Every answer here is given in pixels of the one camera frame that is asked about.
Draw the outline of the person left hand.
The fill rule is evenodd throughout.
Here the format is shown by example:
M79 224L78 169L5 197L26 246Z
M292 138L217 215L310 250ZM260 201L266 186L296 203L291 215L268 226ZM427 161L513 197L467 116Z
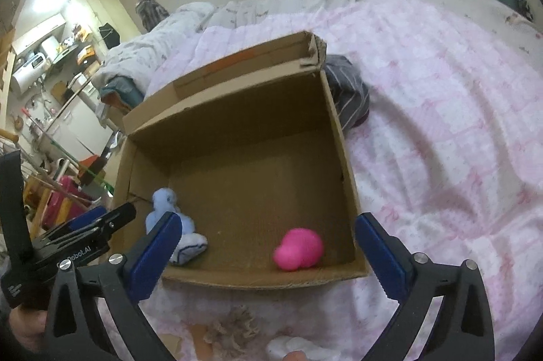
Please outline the person left hand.
M8 323L14 338L32 353L39 353L47 322L47 311L18 306L9 314Z

